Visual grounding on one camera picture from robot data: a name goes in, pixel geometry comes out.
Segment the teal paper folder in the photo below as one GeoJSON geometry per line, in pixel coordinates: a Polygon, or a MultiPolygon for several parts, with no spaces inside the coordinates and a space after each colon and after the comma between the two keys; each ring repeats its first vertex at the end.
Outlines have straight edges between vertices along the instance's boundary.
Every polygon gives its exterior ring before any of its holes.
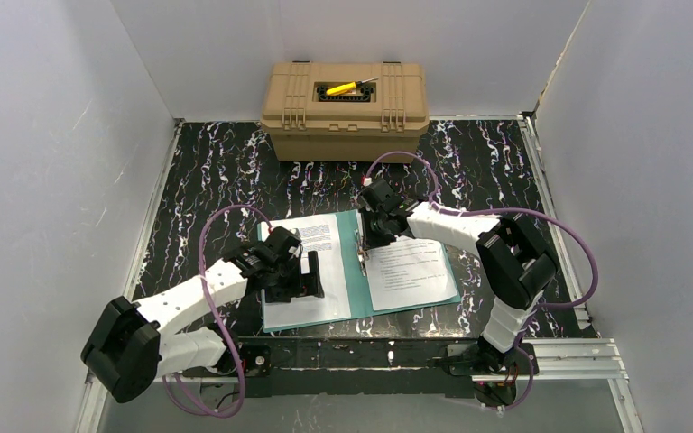
{"type": "Polygon", "coordinates": [[[368,306],[367,280],[360,271],[356,257],[357,213],[355,211],[345,211],[330,214],[334,214],[337,217],[348,299],[352,313],[352,316],[348,319],[380,315],[373,313],[368,306]]]}

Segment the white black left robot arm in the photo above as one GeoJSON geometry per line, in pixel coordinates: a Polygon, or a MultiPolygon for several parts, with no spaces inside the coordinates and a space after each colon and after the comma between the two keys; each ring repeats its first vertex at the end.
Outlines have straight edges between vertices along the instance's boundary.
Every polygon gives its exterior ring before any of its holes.
{"type": "Polygon", "coordinates": [[[119,403],[141,395],[158,377],[228,360],[244,377],[244,360],[222,319],[184,329],[218,306],[262,293],[272,304],[322,298],[319,254],[298,231],[272,228],[262,241],[243,243],[183,283],[135,302],[109,301],[80,353],[83,364],[119,403]]]}

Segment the printed white paper sheet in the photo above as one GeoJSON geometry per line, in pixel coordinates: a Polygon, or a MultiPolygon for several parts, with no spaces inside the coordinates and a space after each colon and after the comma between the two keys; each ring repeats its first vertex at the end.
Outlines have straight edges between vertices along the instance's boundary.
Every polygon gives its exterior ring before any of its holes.
{"type": "Polygon", "coordinates": [[[337,217],[334,214],[272,221],[301,239],[301,270],[310,272],[308,252],[318,254],[318,274],[324,295],[294,298],[288,303],[263,303],[263,330],[276,332],[324,324],[352,316],[342,260],[337,217]]]}

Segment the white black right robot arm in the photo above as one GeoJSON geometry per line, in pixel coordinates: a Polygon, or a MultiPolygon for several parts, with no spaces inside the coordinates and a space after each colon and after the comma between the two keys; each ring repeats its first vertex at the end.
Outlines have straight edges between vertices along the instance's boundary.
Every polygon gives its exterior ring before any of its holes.
{"type": "Polygon", "coordinates": [[[404,236],[474,253],[495,300],[475,358],[501,363],[513,352],[528,318],[559,270],[559,260],[524,213],[467,216],[465,211],[406,198],[385,180],[365,180],[359,215],[366,249],[404,236]]]}

